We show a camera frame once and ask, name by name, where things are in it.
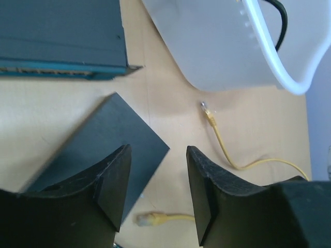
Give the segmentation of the small black network switch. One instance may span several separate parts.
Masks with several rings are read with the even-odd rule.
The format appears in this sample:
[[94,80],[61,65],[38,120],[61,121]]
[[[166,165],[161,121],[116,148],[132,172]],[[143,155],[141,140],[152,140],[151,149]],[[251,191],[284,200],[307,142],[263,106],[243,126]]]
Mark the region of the small black network switch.
[[103,160],[122,145],[130,145],[132,150],[122,217],[125,220],[169,147],[116,92],[107,96],[60,146],[27,190],[40,191],[63,181]]

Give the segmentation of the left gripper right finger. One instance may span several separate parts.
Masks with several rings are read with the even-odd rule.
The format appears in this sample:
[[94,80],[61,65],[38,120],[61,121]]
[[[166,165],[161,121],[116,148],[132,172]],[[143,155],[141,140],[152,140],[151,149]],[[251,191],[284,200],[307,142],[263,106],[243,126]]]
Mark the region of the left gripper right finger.
[[201,247],[330,247],[330,182],[300,176],[259,186],[186,151]]

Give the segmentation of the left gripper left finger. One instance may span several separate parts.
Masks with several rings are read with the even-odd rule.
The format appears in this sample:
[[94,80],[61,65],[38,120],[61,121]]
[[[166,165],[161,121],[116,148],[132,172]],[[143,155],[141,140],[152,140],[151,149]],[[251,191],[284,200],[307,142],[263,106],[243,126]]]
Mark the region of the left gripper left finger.
[[124,212],[131,147],[41,191],[1,190],[1,247],[112,247]]

